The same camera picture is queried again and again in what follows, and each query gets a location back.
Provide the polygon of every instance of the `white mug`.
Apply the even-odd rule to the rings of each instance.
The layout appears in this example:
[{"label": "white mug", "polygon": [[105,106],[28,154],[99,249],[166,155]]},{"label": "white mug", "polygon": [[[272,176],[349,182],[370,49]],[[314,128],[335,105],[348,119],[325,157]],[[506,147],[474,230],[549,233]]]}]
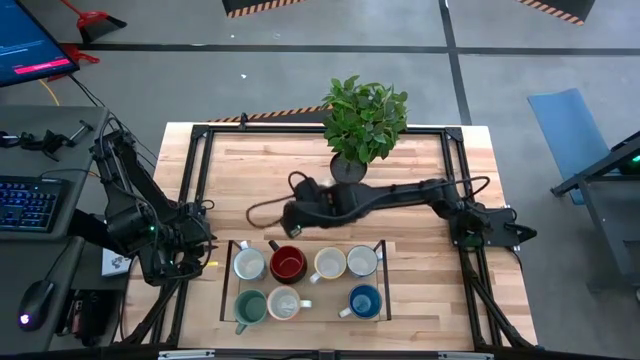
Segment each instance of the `white mug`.
[{"label": "white mug", "polygon": [[364,245],[354,247],[347,255],[349,271],[357,277],[373,274],[378,269],[380,260],[382,260],[382,253],[376,253],[372,248]]},{"label": "white mug", "polygon": [[298,292],[289,286],[278,286],[267,298],[269,314],[278,320],[289,320],[301,308],[310,308],[312,305],[310,300],[300,300]]},{"label": "white mug", "polygon": [[316,268],[316,272],[311,275],[309,280],[312,284],[316,284],[320,279],[333,280],[344,274],[347,269],[347,258],[342,250],[327,247],[318,251],[313,265]]},{"label": "white mug", "polygon": [[233,259],[233,272],[243,280],[261,280],[267,275],[267,262],[260,250],[249,247],[249,243],[240,243],[242,250]]}]

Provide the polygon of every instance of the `green leaves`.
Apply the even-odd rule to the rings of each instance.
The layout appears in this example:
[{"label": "green leaves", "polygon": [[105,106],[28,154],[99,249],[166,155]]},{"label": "green leaves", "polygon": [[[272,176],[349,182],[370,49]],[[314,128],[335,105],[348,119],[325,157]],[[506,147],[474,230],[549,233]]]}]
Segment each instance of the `green leaves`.
[{"label": "green leaves", "polygon": [[393,85],[379,83],[357,85],[358,75],[345,80],[331,79],[329,94],[322,99],[333,111],[323,124],[324,138],[331,151],[341,153],[348,161],[370,163],[376,157],[385,159],[398,140],[398,132],[406,129],[406,92],[395,93]]}]

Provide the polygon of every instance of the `red mug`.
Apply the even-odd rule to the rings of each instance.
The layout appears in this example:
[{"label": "red mug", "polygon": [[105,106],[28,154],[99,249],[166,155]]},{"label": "red mug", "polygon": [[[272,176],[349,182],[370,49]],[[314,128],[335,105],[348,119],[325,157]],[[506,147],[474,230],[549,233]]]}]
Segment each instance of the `red mug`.
[{"label": "red mug", "polygon": [[269,246],[274,251],[269,269],[278,282],[291,285],[304,279],[307,274],[307,258],[300,249],[295,246],[279,246],[273,240],[269,241]]}]

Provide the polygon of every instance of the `mug rack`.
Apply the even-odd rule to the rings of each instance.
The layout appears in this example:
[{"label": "mug rack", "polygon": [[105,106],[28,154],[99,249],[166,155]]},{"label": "mug rack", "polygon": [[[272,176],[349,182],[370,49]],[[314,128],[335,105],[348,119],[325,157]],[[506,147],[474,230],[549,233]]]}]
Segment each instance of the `mug rack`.
[{"label": "mug rack", "polygon": [[[252,248],[260,250],[267,261],[271,259],[273,250],[266,241],[249,241]],[[387,247],[385,240],[377,243],[350,243],[350,242],[329,242],[329,241],[280,241],[278,245],[291,245],[299,248],[306,256],[308,267],[305,277],[293,284],[288,285],[296,289],[300,294],[300,298],[311,300],[313,306],[309,309],[301,309],[300,312],[292,319],[286,320],[290,322],[380,322],[391,320],[391,296],[389,288],[389,273],[387,265]],[[365,277],[356,277],[347,269],[342,276],[334,280],[320,279],[318,283],[312,284],[309,278],[315,272],[313,260],[316,254],[326,247],[336,247],[346,254],[357,245],[366,245],[373,248],[377,253],[382,253],[382,260],[378,264],[378,268],[373,274]],[[265,295],[283,284],[274,279],[271,272],[267,272],[267,276],[262,280],[244,280],[240,279],[232,270],[233,259],[242,250],[239,241],[229,240],[227,248],[227,257],[224,274],[224,285],[222,288],[222,301],[220,307],[220,321],[235,322],[236,318],[233,314],[233,304],[239,293],[256,289],[262,291]],[[347,316],[340,318],[338,313],[348,307],[349,292],[355,286],[360,284],[369,284],[374,286],[380,292],[382,297],[382,309],[380,313],[372,319],[362,320],[355,316]],[[266,323],[279,322],[269,316]]]}]

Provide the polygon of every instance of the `mug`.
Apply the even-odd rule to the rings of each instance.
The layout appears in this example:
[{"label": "mug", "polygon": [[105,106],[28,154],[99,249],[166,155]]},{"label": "mug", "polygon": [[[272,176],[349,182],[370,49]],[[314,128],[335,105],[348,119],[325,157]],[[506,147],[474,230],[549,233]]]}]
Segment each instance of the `mug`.
[{"label": "mug", "polygon": [[378,261],[380,260],[382,260],[382,253],[376,253],[368,246],[358,245],[349,250],[347,266],[353,275],[364,277],[373,274],[378,269]]},{"label": "mug", "polygon": [[349,307],[340,311],[341,318],[355,315],[360,319],[371,319],[378,315],[382,309],[382,297],[375,287],[368,284],[361,284],[349,293]]},{"label": "mug", "polygon": [[347,258],[342,250],[328,247],[320,250],[313,261],[315,274],[309,279],[312,284],[320,279],[333,280],[339,278],[347,269]]},{"label": "mug", "polygon": [[257,325],[267,317],[267,297],[258,290],[245,290],[238,295],[233,313],[238,322],[236,335],[240,335],[247,326]]},{"label": "mug", "polygon": [[240,243],[242,250],[233,259],[233,272],[243,280],[260,280],[267,275],[267,262],[260,250],[249,247],[249,243]]},{"label": "mug", "polygon": [[269,294],[267,309],[278,320],[289,320],[296,316],[301,308],[310,308],[310,300],[300,300],[300,294],[289,286],[279,286]]},{"label": "mug", "polygon": [[278,246],[271,240],[269,246],[275,251],[271,255],[269,269],[278,282],[290,285],[302,280],[307,274],[307,258],[294,246]]}]

